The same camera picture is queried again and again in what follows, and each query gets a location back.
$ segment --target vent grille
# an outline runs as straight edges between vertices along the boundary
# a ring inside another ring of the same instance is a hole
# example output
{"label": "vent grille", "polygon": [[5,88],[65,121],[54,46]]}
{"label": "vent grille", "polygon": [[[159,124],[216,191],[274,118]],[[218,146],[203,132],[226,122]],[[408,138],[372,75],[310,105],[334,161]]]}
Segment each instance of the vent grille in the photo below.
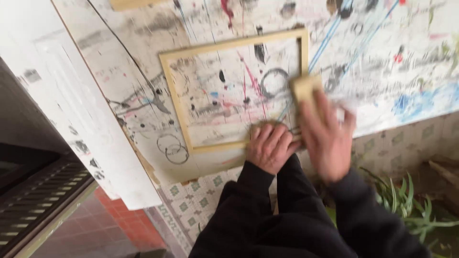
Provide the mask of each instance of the vent grille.
{"label": "vent grille", "polygon": [[82,164],[58,161],[19,185],[0,204],[0,257],[90,179]]}

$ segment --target human hand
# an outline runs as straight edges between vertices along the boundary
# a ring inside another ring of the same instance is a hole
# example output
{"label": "human hand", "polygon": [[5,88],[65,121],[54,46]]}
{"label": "human hand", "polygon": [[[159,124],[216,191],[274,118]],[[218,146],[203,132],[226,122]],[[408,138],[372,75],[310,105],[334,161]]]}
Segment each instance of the human hand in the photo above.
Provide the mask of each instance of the human hand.
{"label": "human hand", "polygon": [[344,109],[344,122],[339,124],[336,108],[328,101],[325,93],[316,91],[314,97],[324,121],[311,112],[307,103],[300,103],[301,134],[312,165],[327,185],[338,182],[349,171],[356,118]]}
{"label": "human hand", "polygon": [[284,124],[274,127],[267,123],[262,128],[255,127],[247,146],[246,159],[262,170],[277,175],[287,159],[302,145],[301,141],[292,140],[293,135]]}

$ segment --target green plant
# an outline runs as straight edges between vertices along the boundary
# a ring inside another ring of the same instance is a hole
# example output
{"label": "green plant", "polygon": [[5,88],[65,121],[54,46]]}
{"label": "green plant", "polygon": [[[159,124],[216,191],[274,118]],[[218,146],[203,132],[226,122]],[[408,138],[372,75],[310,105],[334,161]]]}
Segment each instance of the green plant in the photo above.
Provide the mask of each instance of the green plant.
{"label": "green plant", "polygon": [[459,225],[459,221],[439,222],[435,217],[432,219],[432,202],[426,195],[424,207],[414,199],[414,186],[411,176],[408,174],[408,183],[405,178],[400,188],[396,187],[389,179],[388,184],[371,171],[360,167],[374,179],[376,189],[376,201],[383,205],[386,210],[400,216],[413,235],[419,235],[419,240],[424,242],[425,236],[435,227],[452,227]]}

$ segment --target sponge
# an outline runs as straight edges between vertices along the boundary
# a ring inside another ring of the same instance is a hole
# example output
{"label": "sponge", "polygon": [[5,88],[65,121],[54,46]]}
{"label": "sponge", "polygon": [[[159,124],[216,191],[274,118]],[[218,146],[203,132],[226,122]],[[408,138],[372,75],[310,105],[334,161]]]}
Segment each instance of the sponge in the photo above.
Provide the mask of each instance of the sponge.
{"label": "sponge", "polygon": [[291,89],[297,104],[301,101],[309,103],[311,113],[323,118],[313,95],[315,90],[323,90],[322,78],[320,75],[299,77],[292,81]]}

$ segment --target person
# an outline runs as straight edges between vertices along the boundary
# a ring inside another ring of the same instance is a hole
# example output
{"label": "person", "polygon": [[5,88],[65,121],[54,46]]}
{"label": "person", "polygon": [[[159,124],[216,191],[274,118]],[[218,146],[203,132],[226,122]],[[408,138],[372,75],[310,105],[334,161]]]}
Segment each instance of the person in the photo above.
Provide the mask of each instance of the person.
{"label": "person", "polygon": [[[253,130],[241,175],[224,186],[190,258],[430,257],[350,168],[355,116],[345,110],[340,123],[325,94],[318,91],[314,97],[322,119],[300,103],[302,141],[292,141],[285,125]],[[335,200],[338,228],[302,171],[295,154],[302,143]],[[276,175],[279,214],[273,215],[268,188]]]}

